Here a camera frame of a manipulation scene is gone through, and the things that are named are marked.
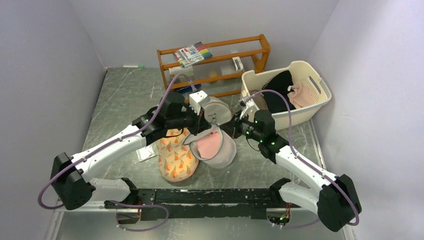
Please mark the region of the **pink bra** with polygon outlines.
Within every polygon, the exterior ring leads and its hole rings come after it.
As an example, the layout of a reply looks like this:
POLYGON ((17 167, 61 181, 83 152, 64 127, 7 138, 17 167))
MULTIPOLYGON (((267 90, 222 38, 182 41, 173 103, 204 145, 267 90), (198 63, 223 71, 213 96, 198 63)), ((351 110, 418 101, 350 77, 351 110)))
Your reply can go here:
POLYGON ((212 132, 196 141, 197 150, 202 159, 212 159, 220 151, 222 137, 218 132, 212 132))

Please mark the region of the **white mesh laundry bag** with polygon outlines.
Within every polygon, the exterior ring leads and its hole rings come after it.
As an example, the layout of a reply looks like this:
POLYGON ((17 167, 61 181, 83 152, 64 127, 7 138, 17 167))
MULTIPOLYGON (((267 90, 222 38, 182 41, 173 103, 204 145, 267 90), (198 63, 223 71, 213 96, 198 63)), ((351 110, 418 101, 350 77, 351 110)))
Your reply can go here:
POLYGON ((221 130, 220 126, 217 124, 212 124, 211 129, 205 130, 198 135, 189 134, 183 140, 182 144, 188 146, 193 155, 200 161, 206 163, 212 168, 221 169, 232 163, 233 159, 237 153, 237 146, 234 140, 221 130), (207 136, 210 133, 218 132, 221 136, 221 146, 219 152, 215 155, 214 158, 204 159, 200 157, 197 147, 197 140, 207 136))

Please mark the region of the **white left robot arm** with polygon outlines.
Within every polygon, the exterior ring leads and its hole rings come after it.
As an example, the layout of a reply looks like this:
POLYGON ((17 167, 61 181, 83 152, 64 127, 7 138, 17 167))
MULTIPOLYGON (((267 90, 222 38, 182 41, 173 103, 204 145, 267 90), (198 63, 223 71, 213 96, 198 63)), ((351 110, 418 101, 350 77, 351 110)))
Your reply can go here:
POLYGON ((132 208, 139 203, 139 190, 128 179, 96 178, 98 172, 116 160, 165 138, 168 130, 187 129, 197 135, 211 128, 202 106, 209 99, 204 91, 189 95, 189 102, 178 92, 171 91, 161 98, 158 106, 136 118, 132 124, 103 143, 68 156, 54 158, 50 185, 67 210, 75 210, 90 201, 121 203, 132 208))

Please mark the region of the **beige mesh laundry bag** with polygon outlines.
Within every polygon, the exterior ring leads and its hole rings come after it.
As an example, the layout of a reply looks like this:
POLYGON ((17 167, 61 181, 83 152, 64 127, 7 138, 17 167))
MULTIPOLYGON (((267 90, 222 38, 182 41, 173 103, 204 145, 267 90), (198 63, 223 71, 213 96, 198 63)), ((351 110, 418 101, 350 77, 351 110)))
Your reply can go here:
POLYGON ((203 109, 205 119, 213 124, 225 124, 233 117, 230 106, 213 96, 209 97, 208 102, 203 105, 203 109))

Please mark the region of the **brown bra cup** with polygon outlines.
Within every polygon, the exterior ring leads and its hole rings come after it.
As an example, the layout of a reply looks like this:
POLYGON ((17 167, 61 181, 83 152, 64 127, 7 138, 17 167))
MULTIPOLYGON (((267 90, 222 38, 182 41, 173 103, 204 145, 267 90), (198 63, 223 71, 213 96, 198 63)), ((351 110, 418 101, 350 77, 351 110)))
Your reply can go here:
POLYGON ((258 110, 268 110, 268 105, 266 103, 265 97, 263 93, 258 93, 259 90, 253 90, 250 95, 254 97, 252 98, 258 110))

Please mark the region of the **floral orange laundry bag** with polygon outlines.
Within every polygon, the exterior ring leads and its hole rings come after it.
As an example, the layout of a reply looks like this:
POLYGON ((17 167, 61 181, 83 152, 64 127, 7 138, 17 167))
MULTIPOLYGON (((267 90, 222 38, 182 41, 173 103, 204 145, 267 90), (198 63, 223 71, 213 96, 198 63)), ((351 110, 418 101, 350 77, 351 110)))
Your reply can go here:
POLYGON ((158 168, 161 176, 170 183, 190 178, 200 161, 183 140, 190 134, 187 128, 169 129, 165 137, 157 140, 158 168))

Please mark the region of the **blue flat box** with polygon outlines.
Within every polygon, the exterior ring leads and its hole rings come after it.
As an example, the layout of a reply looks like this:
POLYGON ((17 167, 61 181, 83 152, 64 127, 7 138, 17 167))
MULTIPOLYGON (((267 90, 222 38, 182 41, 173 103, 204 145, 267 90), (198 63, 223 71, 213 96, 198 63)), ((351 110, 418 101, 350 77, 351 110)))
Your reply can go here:
POLYGON ((197 90, 200 90, 201 87, 202 87, 201 84, 195 84, 194 87, 192 87, 191 85, 184 86, 184 87, 178 87, 178 88, 173 89, 173 91, 180 93, 180 94, 187 94, 187 93, 196 92, 197 90))

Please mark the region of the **black garment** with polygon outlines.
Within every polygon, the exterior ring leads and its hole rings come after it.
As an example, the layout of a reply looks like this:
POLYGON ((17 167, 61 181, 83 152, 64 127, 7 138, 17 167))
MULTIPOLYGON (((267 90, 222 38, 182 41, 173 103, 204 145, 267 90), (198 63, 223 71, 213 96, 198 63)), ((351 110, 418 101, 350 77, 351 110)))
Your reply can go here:
POLYGON ((288 87, 293 86, 292 75, 289 70, 285 70, 274 76, 268 83, 266 83, 262 90, 272 90, 283 96, 288 104, 276 93, 263 92, 262 95, 266 102, 268 110, 272 114, 287 112, 288 110, 295 110, 296 107, 290 102, 288 87))

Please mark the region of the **clear blister pack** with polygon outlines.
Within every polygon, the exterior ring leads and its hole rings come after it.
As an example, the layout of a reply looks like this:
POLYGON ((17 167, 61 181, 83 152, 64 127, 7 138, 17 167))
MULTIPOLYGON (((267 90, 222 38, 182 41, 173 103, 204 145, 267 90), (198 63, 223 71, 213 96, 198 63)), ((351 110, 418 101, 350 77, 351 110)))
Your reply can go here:
POLYGON ((152 147, 151 145, 140 148, 135 151, 138 157, 138 161, 140 163, 150 160, 157 156, 157 149, 152 147))

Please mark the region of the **white green box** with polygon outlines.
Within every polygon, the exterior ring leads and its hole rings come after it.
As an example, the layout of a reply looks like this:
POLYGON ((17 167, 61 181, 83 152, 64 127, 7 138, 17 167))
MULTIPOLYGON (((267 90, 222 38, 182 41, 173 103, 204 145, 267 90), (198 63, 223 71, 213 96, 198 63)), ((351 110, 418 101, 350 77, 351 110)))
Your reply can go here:
POLYGON ((188 77, 193 78, 194 77, 194 70, 192 66, 187 66, 187 67, 181 67, 181 66, 176 66, 176 67, 172 67, 168 70, 169 73, 169 77, 171 79, 173 79, 176 75, 178 74, 185 74, 188 77))

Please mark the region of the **white clip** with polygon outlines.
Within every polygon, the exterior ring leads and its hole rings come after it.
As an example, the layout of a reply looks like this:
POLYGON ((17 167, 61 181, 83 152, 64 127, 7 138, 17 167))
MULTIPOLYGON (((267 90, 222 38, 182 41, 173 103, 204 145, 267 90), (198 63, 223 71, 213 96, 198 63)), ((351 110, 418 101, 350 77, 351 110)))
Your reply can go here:
POLYGON ((233 57, 232 61, 233 61, 235 72, 243 72, 244 71, 244 65, 243 65, 241 58, 239 56, 233 57))

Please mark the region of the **pink garment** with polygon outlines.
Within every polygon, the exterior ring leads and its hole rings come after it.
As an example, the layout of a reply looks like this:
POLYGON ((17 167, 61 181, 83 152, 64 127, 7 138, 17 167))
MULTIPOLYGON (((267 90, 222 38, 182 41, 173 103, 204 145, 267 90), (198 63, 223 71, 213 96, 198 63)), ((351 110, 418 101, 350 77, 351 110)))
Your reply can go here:
POLYGON ((311 89, 301 83, 290 85, 287 88, 290 103, 296 108, 306 108, 315 104, 311 89))

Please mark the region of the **green white marker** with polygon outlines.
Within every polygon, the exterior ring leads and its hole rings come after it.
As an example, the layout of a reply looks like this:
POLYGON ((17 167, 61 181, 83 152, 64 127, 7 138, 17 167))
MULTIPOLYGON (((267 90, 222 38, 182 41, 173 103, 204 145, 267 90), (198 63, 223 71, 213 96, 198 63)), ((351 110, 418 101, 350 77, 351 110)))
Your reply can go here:
POLYGON ((131 69, 139 69, 139 68, 144 68, 144 65, 123 65, 123 68, 131 68, 131 69))

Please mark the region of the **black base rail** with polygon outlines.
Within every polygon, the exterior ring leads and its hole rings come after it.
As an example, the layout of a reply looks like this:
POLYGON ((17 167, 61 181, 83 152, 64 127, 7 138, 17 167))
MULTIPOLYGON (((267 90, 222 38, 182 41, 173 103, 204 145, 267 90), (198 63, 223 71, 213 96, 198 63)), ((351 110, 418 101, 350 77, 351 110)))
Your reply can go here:
POLYGON ((223 189, 138 189, 122 204, 104 202, 107 210, 129 213, 140 221, 200 218, 249 217, 265 220, 273 210, 285 211, 291 205, 270 188, 223 189))

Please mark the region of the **aluminium frame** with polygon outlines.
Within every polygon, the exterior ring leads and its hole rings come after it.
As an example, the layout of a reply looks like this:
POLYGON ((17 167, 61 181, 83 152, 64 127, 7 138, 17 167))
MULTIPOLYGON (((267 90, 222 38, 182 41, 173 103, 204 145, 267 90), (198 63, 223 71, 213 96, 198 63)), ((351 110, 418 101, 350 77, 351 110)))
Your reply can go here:
POLYGON ((312 212, 293 205, 288 210, 272 209, 267 219, 250 217, 168 218, 141 221, 129 213, 106 209, 92 201, 74 210, 55 211, 48 233, 50 240, 352 240, 353 230, 345 226, 328 230, 312 212))

